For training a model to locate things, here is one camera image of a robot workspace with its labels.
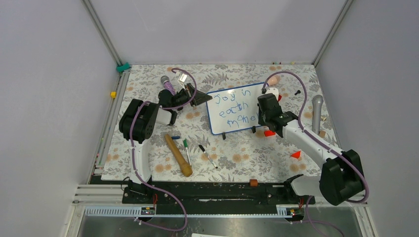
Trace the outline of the blue-framed whiteboard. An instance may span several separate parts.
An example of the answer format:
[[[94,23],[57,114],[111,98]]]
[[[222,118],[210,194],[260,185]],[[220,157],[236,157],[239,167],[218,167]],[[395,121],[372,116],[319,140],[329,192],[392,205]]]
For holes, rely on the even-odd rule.
[[[263,83],[208,92],[206,102],[210,131],[221,135],[259,127],[257,98]]]

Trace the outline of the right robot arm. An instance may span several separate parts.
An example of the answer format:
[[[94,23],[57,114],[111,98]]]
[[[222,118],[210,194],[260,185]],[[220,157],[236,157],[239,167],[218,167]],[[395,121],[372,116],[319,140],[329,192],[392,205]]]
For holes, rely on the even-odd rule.
[[[323,196],[329,204],[337,206],[345,201],[354,203],[352,197],[361,192],[365,194],[358,202],[368,199],[370,189],[357,152],[344,151],[305,129],[297,115],[282,111],[272,93],[263,94],[257,100],[259,124],[297,146],[321,169],[319,176],[296,175],[287,179],[289,186],[283,190],[287,202],[296,203],[303,196]]]

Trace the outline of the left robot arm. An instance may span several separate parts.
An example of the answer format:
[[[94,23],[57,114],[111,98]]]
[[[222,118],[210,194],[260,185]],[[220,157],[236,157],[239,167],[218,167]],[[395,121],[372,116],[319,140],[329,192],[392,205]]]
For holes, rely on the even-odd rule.
[[[179,92],[172,93],[167,88],[161,90],[158,99],[158,103],[132,99],[119,122],[119,131],[129,142],[130,150],[134,151],[131,155],[131,167],[139,182],[148,182],[151,179],[150,145],[147,140],[152,136],[155,125],[173,126],[178,111],[183,107],[196,107],[212,97],[188,83]]]

